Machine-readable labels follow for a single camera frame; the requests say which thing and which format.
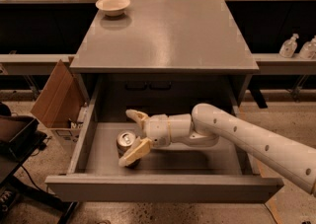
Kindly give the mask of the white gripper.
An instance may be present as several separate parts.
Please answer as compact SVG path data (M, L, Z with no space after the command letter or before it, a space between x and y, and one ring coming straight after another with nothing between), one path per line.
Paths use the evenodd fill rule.
M120 167L128 167L145 155L149 154L154 147L167 147L170 145L169 121L165 114L150 116L145 112L137 110L126 110L128 118L143 128L143 133L147 138L137 137L131 147L119 158Z

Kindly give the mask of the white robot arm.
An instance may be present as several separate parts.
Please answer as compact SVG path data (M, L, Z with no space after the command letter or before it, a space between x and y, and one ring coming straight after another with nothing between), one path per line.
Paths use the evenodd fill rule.
M315 149L242 120L213 105L197 104L190 113L148 115L128 110L142 134L129 141L118 137L127 150L118 164L128 167L153 148L182 143L192 147L210 147L223 137L275 170L310 194L316 192Z

